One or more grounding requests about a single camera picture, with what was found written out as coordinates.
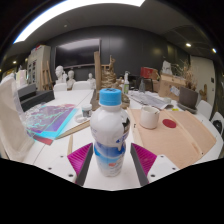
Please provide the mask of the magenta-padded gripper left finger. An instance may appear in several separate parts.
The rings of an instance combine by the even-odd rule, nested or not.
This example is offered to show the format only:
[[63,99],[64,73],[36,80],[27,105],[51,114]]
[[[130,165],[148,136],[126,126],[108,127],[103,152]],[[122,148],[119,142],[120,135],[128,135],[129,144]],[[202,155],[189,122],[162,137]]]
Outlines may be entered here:
[[60,155],[46,166],[46,170],[79,186],[86,180],[93,154],[93,144],[89,143],[69,155]]

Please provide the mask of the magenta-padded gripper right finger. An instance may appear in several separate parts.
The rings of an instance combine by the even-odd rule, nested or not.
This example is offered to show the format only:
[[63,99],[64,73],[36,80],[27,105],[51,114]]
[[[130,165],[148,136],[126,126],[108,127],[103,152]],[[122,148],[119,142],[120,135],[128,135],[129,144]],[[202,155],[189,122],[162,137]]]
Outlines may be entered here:
[[165,155],[155,155],[135,143],[131,144],[130,152],[141,186],[145,186],[179,170]]

